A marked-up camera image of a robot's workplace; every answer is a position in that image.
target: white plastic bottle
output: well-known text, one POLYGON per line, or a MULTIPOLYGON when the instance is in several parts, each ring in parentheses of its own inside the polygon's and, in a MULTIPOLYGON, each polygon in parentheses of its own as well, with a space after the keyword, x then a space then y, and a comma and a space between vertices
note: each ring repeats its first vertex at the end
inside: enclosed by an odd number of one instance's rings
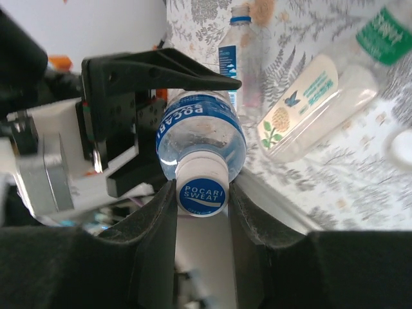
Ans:
POLYGON ((219 44, 220 74, 242 81, 242 87, 230 91, 229 95, 241 124, 245 126, 255 125, 262 116, 259 94, 262 55, 250 23, 248 6, 233 7, 230 29, 219 44))
POLYGON ((302 158, 369 104, 412 49, 412 0, 391 1, 353 37, 315 57, 257 126, 276 162, 302 158))
POLYGON ((178 205, 197 217, 222 211, 229 183, 246 159, 246 141, 229 100, 213 91, 172 99, 160 122, 156 152, 166 178, 176 178, 178 205))

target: patterned tablecloth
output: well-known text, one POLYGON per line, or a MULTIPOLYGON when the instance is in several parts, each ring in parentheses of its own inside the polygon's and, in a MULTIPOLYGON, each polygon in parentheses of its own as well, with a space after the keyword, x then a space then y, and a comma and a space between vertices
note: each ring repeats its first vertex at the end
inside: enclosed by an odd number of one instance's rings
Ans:
MULTIPOLYGON (((383 0, 250 0, 263 42, 267 111, 311 58, 355 33, 383 0)), ((168 45, 218 71, 218 44, 230 8, 245 0, 167 0, 168 45)), ((302 160, 275 164, 261 153, 255 129, 245 167, 326 229, 412 228, 412 174, 386 159, 391 135, 412 125, 412 53, 390 72, 382 99, 341 126, 302 160)))

